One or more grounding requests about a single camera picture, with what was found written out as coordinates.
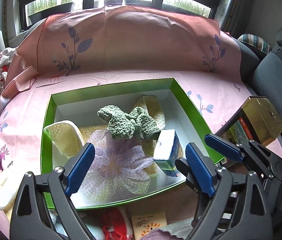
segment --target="green box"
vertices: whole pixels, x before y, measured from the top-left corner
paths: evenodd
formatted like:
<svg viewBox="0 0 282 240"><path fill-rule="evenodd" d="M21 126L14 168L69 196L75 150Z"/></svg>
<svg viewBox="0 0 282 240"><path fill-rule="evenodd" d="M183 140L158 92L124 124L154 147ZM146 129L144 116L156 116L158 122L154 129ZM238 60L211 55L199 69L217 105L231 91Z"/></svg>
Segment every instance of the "green box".
<svg viewBox="0 0 282 240"><path fill-rule="evenodd" d="M79 127L101 124L102 121L96 114L100 106L115 104L123 111L128 112L129 109L132 109L137 99L143 95L157 96L166 115L166 129L176 129L180 143L183 144L183 150L185 150L187 143L193 141L204 155L211 157L214 163L218 163L223 159L222 155L205 144L204 137L211 133L211 131L187 93L174 78L112 83L52 94L45 114L44 127L62 120L73 121ZM49 133L46 131L42 133L41 142L42 174L50 173L54 165L58 166L66 163L66 158L57 159L54 156L56 155L53 154L53 144ZM77 205L75 201L73 203L77 209L116 206L158 194L185 181L185 177L181 175L183 176L182 178L170 185L161 185L160 181L162 179L160 179L160 176L161 174L157 178L151 178L151 183L153 180L153 184L156 186L153 186L147 194L142 196L109 203ZM49 208L54 208L50 194L46 194L46 201Z"/></svg>

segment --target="orange flower print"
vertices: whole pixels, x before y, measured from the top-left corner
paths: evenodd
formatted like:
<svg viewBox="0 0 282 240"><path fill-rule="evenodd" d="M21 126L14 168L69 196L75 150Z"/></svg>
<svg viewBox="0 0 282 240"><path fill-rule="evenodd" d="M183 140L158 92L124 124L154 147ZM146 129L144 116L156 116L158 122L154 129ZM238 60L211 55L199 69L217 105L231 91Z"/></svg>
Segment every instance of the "orange flower print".
<svg viewBox="0 0 282 240"><path fill-rule="evenodd" d="M146 225L146 229L143 230L143 233L141 235L142 236L146 236L152 229L156 229L156 228L159 228L159 227L160 227L160 224L157 224L157 223L155 223L155 224L153 224L153 223L147 224Z"/></svg>

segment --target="tissue pack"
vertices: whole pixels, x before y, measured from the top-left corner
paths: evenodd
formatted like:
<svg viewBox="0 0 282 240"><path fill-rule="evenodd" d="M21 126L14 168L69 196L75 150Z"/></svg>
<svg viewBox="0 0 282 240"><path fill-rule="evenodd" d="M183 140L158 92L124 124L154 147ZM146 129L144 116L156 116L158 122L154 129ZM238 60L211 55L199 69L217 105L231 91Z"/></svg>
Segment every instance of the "tissue pack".
<svg viewBox="0 0 282 240"><path fill-rule="evenodd" d="M170 177L178 177L175 161L183 157L183 150L174 129L162 130L154 149L153 160Z"/></svg>

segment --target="metal screw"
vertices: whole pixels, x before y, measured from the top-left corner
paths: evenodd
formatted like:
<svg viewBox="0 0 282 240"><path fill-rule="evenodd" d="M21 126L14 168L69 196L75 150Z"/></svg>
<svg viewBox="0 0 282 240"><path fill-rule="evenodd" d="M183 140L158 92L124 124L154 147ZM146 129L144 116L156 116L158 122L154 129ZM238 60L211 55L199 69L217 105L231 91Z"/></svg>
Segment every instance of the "metal screw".
<svg viewBox="0 0 282 240"><path fill-rule="evenodd" d="M56 173L61 173L63 171L63 168L60 167L60 166L57 166L55 169L54 169L54 172Z"/></svg>
<svg viewBox="0 0 282 240"><path fill-rule="evenodd" d="M255 171L249 171L248 174L252 177L252 176L256 175L257 173Z"/></svg>
<svg viewBox="0 0 282 240"><path fill-rule="evenodd" d="M219 172L225 172L225 170L226 170L226 168L223 167L223 166L218 168L218 171L219 171Z"/></svg>

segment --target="blue gripper pad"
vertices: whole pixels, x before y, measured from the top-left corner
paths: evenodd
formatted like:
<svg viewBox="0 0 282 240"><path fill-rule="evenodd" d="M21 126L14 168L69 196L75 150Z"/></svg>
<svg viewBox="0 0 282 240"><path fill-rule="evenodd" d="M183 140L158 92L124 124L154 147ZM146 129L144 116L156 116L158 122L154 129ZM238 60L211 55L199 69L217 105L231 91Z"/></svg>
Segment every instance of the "blue gripper pad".
<svg viewBox="0 0 282 240"><path fill-rule="evenodd" d="M209 147L222 154L226 158L236 162L243 161L240 149L234 144L220 138L219 136L208 134L205 136L204 141Z"/></svg>
<svg viewBox="0 0 282 240"><path fill-rule="evenodd" d="M79 156L79 159L76 161L76 164L70 171L67 178L67 187L65 189L65 193L69 197L73 193L76 193L79 190L82 181L94 160L95 157L94 145L90 143L88 146L83 146L82 150L78 153L77 156Z"/></svg>
<svg viewBox="0 0 282 240"><path fill-rule="evenodd" d="M185 157L188 161L188 165L192 170L192 173L194 174L195 178L199 183L202 192L207 193L209 197L212 197L215 193L215 189L213 186L213 176L210 173L209 169L206 167L206 165L203 163L202 159L195 151L191 143L189 143L185 147Z"/></svg>

